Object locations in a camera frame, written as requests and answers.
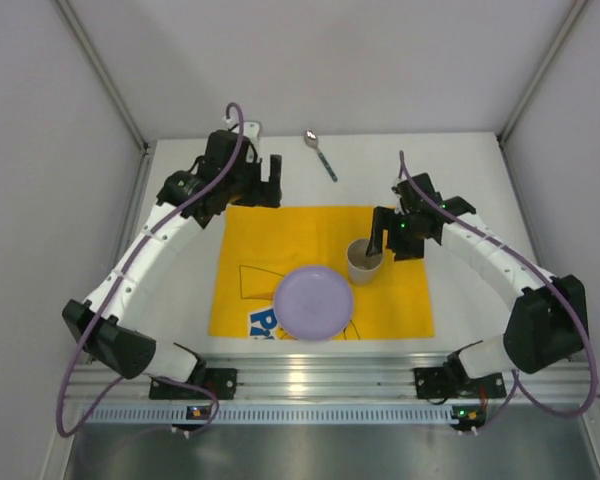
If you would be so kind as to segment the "purple plastic plate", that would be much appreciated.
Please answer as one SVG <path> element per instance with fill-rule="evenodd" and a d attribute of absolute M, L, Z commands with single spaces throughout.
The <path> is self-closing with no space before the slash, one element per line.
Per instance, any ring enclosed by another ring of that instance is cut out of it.
<path fill-rule="evenodd" d="M 330 340 L 343 332 L 354 314 L 354 294 L 335 270 L 318 265 L 297 268 L 284 276 L 272 307 L 279 325 L 296 340 Z"/>

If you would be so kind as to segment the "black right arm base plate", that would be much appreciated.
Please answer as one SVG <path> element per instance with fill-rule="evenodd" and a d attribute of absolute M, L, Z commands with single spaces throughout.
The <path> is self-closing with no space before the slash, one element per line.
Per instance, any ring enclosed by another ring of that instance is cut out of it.
<path fill-rule="evenodd" d="M 421 400 L 504 399 L 507 396 L 503 376 L 491 374 L 458 383 L 443 367 L 420 367 L 413 370 L 416 396 Z"/>

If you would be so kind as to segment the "yellow pikachu cloth placemat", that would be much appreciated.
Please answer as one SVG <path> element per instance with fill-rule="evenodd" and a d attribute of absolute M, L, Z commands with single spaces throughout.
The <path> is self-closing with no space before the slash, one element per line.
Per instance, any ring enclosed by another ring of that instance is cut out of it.
<path fill-rule="evenodd" d="M 231 207 L 227 211 L 209 333 L 235 339 L 289 340 L 273 311 L 281 279 L 305 266 L 347 273 L 346 250 L 370 233 L 364 206 Z M 425 264 L 384 253 L 378 273 L 355 286 L 353 318 L 338 341 L 425 339 L 434 320 Z"/>

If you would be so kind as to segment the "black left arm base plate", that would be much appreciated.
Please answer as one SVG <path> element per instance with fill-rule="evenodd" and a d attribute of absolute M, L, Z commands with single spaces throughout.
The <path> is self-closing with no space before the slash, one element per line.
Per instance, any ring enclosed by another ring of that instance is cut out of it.
<path fill-rule="evenodd" d="M 196 375 L 188 384 L 212 393 L 218 400 L 232 400 L 237 389 L 237 370 L 234 368 L 206 368 L 204 375 Z M 204 400 L 203 392 L 176 386 L 162 380 L 152 380 L 149 389 L 151 400 Z"/>

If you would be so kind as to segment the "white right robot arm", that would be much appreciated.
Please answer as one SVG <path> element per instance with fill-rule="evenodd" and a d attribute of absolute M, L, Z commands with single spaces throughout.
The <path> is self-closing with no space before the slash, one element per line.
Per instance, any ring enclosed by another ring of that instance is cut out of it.
<path fill-rule="evenodd" d="M 466 345 L 443 364 L 456 388 L 516 369 L 534 374 L 585 348 L 586 294 L 573 275 L 556 275 L 529 262 L 495 235 L 460 196 L 445 199 L 428 174 L 398 181 L 398 204 L 373 210 L 366 254 L 390 250 L 395 260 L 419 260 L 433 240 L 462 259 L 504 302 L 503 333 Z"/>

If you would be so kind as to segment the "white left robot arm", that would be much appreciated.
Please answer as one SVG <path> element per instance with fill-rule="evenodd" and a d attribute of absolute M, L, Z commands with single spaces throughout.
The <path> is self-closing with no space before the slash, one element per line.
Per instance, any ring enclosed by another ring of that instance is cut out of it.
<path fill-rule="evenodd" d="M 261 178 L 257 120 L 229 121 L 211 133 L 192 167 L 167 177 L 139 234 L 103 282 L 85 300 L 71 300 L 62 317 L 80 349 L 125 379 L 141 374 L 195 383 L 204 360 L 174 342 L 141 329 L 153 291 L 180 252 L 214 216 L 234 204 L 277 208 L 281 158 L 270 158 Z"/>

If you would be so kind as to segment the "beige paper cup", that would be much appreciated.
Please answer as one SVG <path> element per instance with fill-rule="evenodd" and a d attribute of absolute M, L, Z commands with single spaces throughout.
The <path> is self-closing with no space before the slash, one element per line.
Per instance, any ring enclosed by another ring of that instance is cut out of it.
<path fill-rule="evenodd" d="M 369 241 L 365 238 L 351 242 L 346 250 L 349 281 L 354 285 L 367 285 L 383 264 L 382 254 L 367 255 Z"/>

